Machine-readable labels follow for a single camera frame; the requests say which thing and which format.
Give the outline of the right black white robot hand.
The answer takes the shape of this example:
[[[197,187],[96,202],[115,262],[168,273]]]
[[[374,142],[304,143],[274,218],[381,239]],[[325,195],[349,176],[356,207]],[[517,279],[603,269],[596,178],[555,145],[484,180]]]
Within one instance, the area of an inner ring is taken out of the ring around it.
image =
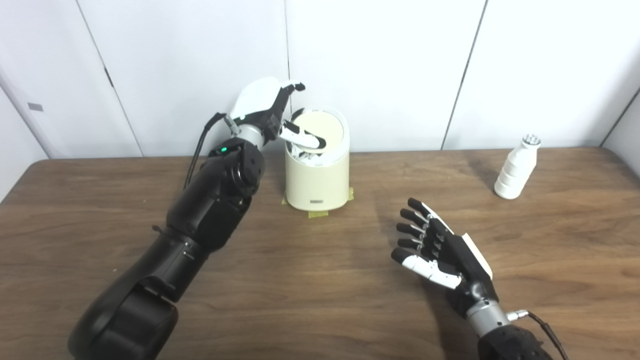
[[[398,223],[397,240],[391,258],[404,268],[446,289],[446,300],[460,317],[466,318],[475,305],[498,302],[493,273],[487,260],[468,234],[455,234],[425,203],[407,200]]]

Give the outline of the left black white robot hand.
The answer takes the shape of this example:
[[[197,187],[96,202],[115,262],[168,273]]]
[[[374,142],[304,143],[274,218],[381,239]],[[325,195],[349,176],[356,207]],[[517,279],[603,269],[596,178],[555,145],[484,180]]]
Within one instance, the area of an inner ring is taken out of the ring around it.
[[[253,144],[259,151],[277,139],[312,150],[324,149],[327,142],[323,137],[284,116],[290,96],[305,89],[306,85],[297,80],[282,82],[275,77],[258,79],[245,86],[225,117],[231,135]]]

